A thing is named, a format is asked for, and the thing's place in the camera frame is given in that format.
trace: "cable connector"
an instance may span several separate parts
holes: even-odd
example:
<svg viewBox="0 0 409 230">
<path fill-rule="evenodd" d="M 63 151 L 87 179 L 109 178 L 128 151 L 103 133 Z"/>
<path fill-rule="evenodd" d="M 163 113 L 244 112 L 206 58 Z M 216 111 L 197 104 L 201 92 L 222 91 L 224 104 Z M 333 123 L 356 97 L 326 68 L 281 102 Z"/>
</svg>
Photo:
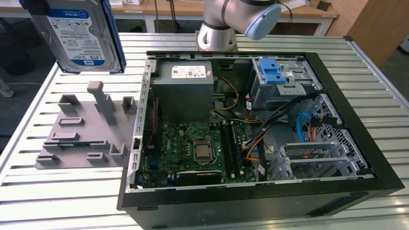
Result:
<svg viewBox="0 0 409 230">
<path fill-rule="evenodd" d="M 345 129 L 344 124 L 337 123 L 338 118 L 333 116 L 324 116 L 320 117 L 318 115 L 314 115 L 310 119 L 312 127 L 321 127 L 322 124 L 330 125 L 332 127 L 337 129 Z"/>
</svg>

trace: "open computer tower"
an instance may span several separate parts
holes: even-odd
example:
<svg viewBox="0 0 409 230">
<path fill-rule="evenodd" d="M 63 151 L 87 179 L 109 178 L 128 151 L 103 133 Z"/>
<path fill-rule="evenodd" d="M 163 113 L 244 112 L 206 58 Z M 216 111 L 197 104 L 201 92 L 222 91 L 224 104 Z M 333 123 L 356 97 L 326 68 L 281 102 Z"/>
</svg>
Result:
<svg viewBox="0 0 409 230">
<path fill-rule="evenodd" d="M 144 229 L 333 215 L 404 188 L 316 53 L 148 52 L 127 160 Z"/>
</svg>

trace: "hard drive label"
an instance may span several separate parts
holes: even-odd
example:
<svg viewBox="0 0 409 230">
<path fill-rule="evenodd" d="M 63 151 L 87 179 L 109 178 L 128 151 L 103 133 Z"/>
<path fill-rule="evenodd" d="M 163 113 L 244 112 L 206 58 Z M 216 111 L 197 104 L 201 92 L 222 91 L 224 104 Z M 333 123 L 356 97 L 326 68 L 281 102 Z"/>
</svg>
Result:
<svg viewBox="0 0 409 230">
<path fill-rule="evenodd" d="M 48 21 L 72 62 L 100 66 L 105 62 L 97 37 L 91 33 L 92 20 L 84 10 L 49 9 Z"/>
</svg>

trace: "3d printed holder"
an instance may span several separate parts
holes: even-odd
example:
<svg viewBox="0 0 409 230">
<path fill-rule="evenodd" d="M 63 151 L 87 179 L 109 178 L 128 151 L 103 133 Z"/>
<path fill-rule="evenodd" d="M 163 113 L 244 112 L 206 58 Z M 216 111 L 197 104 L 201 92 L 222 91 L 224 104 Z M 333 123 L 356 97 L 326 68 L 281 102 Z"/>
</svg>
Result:
<svg viewBox="0 0 409 230">
<path fill-rule="evenodd" d="M 61 112 L 37 156 L 36 169 L 121 167 L 132 144 L 136 121 L 133 97 L 112 101 L 104 83 L 91 81 L 95 102 L 61 96 Z"/>
</svg>

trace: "ram slot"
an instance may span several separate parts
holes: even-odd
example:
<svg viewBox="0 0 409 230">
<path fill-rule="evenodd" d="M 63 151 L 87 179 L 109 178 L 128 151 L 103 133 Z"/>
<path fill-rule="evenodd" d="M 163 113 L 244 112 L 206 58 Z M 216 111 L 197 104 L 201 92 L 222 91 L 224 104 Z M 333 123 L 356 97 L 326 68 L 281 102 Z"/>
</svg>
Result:
<svg viewBox="0 0 409 230">
<path fill-rule="evenodd" d="M 240 169 L 236 162 L 234 134 L 230 124 L 221 123 L 220 136 L 226 175 L 230 178 L 236 178 L 236 176 L 238 176 Z"/>
<path fill-rule="evenodd" d="M 233 133 L 233 140 L 234 140 L 234 161 L 236 161 L 236 164 L 237 164 L 237 172 L 240 175 L 244 174 L 244 171 L 241 170 L 242 169 L 242 161 L 241 161 L 241 150 L 240 150 L 240 145 L 238 145 L 238 138 L 237 137 L 237 134 L 236 134 L 236 129 L 234 129 L 234 125 L 230 125 L 232 126 L 232 133 Z"/>
</svg>

